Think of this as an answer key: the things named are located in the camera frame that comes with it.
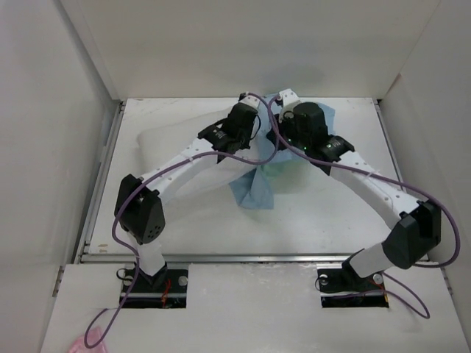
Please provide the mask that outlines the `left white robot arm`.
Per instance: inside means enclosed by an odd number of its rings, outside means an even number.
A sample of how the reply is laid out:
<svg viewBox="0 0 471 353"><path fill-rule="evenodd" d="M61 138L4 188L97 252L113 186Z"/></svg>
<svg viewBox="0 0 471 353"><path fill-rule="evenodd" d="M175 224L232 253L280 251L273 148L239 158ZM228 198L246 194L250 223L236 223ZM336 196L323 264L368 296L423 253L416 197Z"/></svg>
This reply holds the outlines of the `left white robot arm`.
<svg viewBox="0 0 471 353"><path fill-rule="evenodd" d="M166 261L157 241L166 225L163 206L181 187L225 158L242 160L236 153L249 149L260 103L251 95L240 98L226 117L198 132L166 164L140 177L129 174L122 179L114 216L134 241L135 271L146 290L160 290L166 277Z"/></svg>

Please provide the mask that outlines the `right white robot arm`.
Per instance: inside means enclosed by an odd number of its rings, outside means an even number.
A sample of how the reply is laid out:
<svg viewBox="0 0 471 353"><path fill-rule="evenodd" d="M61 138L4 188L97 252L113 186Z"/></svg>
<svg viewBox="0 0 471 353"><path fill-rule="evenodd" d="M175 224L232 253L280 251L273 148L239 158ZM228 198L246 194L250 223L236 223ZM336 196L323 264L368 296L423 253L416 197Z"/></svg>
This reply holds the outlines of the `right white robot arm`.
<svg viewBox="0 0 471 353"><path fill-rule="evenodd" d="M383 272L409 269L441 242L442 211L392 187L344 138L332 135L320 106L302 101L291 89L275 98L276 136L287 149L347 186L384 221L390 233L380 243L349 256L341 268L318 272L324 293L366 292L379 287Z"/></svg>

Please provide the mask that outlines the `light blue pillowcase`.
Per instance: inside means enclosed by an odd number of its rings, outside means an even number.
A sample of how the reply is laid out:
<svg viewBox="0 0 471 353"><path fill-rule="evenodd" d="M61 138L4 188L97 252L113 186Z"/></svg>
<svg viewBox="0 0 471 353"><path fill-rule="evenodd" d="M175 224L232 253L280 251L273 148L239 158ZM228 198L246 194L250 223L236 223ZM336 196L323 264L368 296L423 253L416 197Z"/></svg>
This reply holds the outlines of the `light blue pillowcase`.
<svg viewBox="0 0 471 353"><path fill-rule="evenodd" d="M296 164L302 158L298 157L287 149L273 153L274 145L266 135L271 129L268 113L265 106L259 109L259 122L257 123L255 135L255 147L259 148L259 160L266 160L273 157L270 163L289 163L289 167ZM248 210L271 210L274 208L274 191L271 182L275 179L267 179L261 170L263 165L254 165L252 170L240 176L230 183L235 201L239 207Z"/></svg>

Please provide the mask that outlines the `white pillow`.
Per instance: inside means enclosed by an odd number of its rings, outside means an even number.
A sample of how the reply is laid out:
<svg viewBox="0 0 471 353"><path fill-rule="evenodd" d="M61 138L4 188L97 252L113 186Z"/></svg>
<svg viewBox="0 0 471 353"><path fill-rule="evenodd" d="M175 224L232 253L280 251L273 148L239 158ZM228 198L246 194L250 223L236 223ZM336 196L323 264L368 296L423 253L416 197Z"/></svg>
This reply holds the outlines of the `white pillow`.
<svg viewBox="0 0 471 353"><path fill-rule="evenodd" d="M141 132L137 137L141 173L149 173L176 157L193 142L198 132L226 117L229 111L228 108L213 111L187 121ZM194 196L228 185L254 168L253 165L226 158L218 165L202 171L190 182L183 185L178 190L176 197Z"/></svg>

